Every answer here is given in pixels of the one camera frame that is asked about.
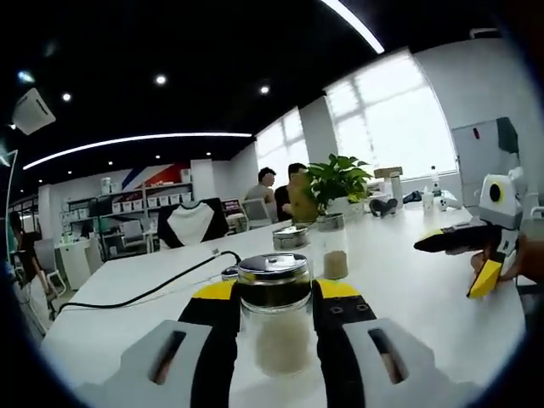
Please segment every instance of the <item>water bottle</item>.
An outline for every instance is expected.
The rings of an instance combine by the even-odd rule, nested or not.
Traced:
[[[431,182],[433,183],[433,196],[440,197],[442,196],[442,190],[440,189],[440,177],[439,172],[436,170],[435,166],[431,166]]]

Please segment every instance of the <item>hand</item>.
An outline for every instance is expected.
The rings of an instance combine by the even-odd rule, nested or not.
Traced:
[[[478,274],[491,255],[491,246],[477,253],[470,260],[474,273]],[[509,281],[523,275],[537,283],[544,283],[544,241],[530,241],[527,235],[519,237],[516,260],[510,269],[499,277],[499,281]]]

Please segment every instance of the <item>jar of brown powder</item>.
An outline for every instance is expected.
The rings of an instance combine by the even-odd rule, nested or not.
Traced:
[[[317,218],[325,279],[342,279],[349,273],[348,235],[341,213]]]

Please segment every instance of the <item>black and white chair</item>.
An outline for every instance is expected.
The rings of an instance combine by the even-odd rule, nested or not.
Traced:
[[[159,211],[157,234],[161,250],[215,240],[229,231],[221,200],[210,198],[191,204],[163,207]]]

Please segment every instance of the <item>spice jar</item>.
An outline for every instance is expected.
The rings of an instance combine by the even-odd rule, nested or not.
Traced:
[[[323,277],[345,278],[349,273],[349,254],[343,215],[327,214],[317,218],[317,230],[323,256]]]
[[[308,260],[310,277],[313,278],[312,252],[308,228],[291,226],[277,229],[272,232],[274,250],[278,253],[298,253],[304,255]]]
[[[315,353],[311,278],[305,256],[259,255],[238,265],[246,339],[257,366],[267,375],[304,370]]]

